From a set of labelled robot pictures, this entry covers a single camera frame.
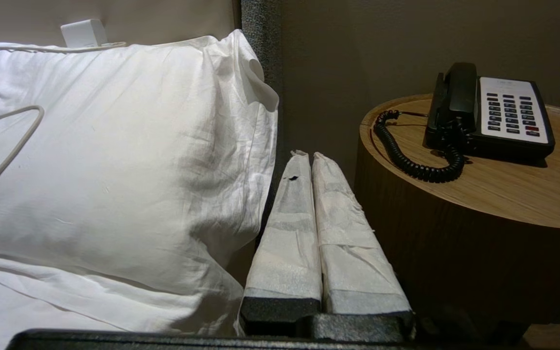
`white keypad panel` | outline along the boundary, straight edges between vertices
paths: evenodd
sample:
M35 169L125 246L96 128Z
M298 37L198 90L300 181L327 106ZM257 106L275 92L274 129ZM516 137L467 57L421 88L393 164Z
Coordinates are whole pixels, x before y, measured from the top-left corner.
M520 80L481 77L481 133L548 143L533 86Z

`wooden tabletop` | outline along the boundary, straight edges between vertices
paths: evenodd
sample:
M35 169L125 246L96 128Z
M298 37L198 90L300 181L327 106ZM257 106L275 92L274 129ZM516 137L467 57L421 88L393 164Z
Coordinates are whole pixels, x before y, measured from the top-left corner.
M436 184L396 168L372 131L386 109L430 104L431 95L398 98L364 117L354 185L414 310L560 322L560 108L546 107L556 140L546 167L469 157L460 178ZM387 128L414 162L446 166L423 146L426 122L401 115Z
M396 168L380 140L371 134L376 117L385 109L429 113L431 95L416 95L387 102L369 112L360 126L360 137L378 161L414 186L461 206L534 225L560 228L560 108L546 106L556 146L546 158L547 168L470 157L458 180L436 184L413 179ZM403 153L418 164L442 167L447 162L422 145L427 119L401 115L388 122Z

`black telephone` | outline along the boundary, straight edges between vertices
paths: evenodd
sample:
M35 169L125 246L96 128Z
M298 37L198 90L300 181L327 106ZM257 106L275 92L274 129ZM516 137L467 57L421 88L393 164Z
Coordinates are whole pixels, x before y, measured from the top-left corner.
M386 121L408 111L384 111L373 127L391 161L411 177L447 182L460 177L464 155L532 162L554 151L554 136L535 82L477 77L470 63L438 74L424 145L444 153L444 168L416 164L403 155Z

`white pillow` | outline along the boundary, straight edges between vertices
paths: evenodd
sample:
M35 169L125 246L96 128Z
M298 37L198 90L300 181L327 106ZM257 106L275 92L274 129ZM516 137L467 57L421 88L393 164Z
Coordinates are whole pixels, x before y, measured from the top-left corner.
M127 330L229 329L242 288L224 266L258 233L274 166L278 96L262 80L238 30L0 51L0 114L46 111L0 177L0 283ZM0 162L34 118L0 121ZM161 321L123 320L128 302Z

